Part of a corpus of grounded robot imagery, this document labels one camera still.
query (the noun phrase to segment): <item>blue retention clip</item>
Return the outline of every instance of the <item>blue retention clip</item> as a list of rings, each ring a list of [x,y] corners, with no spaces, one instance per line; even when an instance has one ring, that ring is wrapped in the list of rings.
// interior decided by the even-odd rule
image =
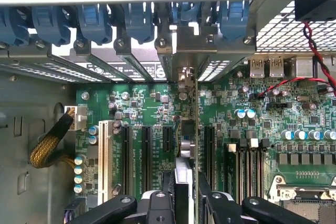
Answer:
[[[151,3],[147,2],[144,10],[142,3],[122,4],[125,13],[126,32],[139,44],[154,39],[154,24]]]
[[[201,2],[181,2],[180,20],[182,23],[197,22],[197,16],[201,8]]]
[[[26,21],[15,7],[0,7],[0,41],[11,46],[29,44]]]
[[[246,36],[249,1],[221,1],[218,23],[224,40],[235,40]]]
[[[70,43],[68,19],[61,6],[33,6],[31,11],[40,39],[57,47]]]
[[[106,4],[79,5],[78,20],[82,34],[97,45],[112,41],[112,27]]]

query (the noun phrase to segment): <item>white connector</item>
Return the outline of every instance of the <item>white connector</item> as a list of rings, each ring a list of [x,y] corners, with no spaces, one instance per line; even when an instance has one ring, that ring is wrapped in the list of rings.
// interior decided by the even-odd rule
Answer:
[[[72,126],[70,127],[70,131],[78,131],[81,129],[85,129],[87,125],[87,113],[88,108],[86,106],[65,106],[64,110],[75,108],[75,117],[73,118]]]

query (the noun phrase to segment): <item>motherboard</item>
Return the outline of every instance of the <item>motherboard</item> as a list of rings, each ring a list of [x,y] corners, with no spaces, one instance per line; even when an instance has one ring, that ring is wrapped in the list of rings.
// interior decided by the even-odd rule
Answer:
[[[195,157],[213,191],[239,203],[259,196],[330,223],[323,219],[336,216],[336,99],[304,81],[255,95],[279,82],[230,74],[216,84],[199,83],[197,93],[180,92],[178,84],[81,84],[77,105],[87,106],[88,118],[77,132],[75,192],[90,209],[104,202],[100,191],[140,199],[161,189],[198,110]],[[105,135],[112,136],[110,146],[101,149]],[[102,152],[105,177],[99,175]],[[99,188],[106,176],[109,187]]]

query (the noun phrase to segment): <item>red and black wire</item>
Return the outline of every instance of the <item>red and black wire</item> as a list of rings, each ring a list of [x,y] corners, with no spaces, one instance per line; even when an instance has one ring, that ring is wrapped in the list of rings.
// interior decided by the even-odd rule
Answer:
[[[309,26],[309,23],[308,22],[304,22],[304,28],[303,28],[303,35],[308,39],[308,44],[309,44],[309,47],[311,49],[311,51],[314,53],[314,60],[316,60],[320,66],[321,66],[321,69],[322,69],[322,72],[325,74],[325,76],[327,76],[328,78],[328,81],[325,81],[323,79],[320,79],[320,78],[304,78],[304,77],[297,77],[297,78],[294,78],[294,79],[290,79],[290,80],[284,80],[274,86],[270,86],[269,88],[267,88],[264,92],[262,93],[259,93],[258,94],[258,97],[261,99],[264,97],[264,95],[269,92],[270,90],[272,89],[275,89],[281,85],[284,85],[288,82],[296,82],[296,81],[318,81],[318,82],[322,82],[322,83],[325,83],[325,84],[329,84],[332,88],[333,88],[333,93],[334,95],[336,96],[336,81],[335,79],[330,75],[330,71],[328,69],[328,67],[323,63],[323,57],[322,55],[318,52],[317,50],[317,45],[315,43],[315,41],[312,39],[312,29],[311,27]]]

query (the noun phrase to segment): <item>white pci slot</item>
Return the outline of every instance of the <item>white pci slot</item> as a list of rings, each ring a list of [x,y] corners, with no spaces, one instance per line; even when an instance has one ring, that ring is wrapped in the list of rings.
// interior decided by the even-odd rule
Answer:
[[[98,205],[112,198],[112,123],[99,121],[98,142]]]

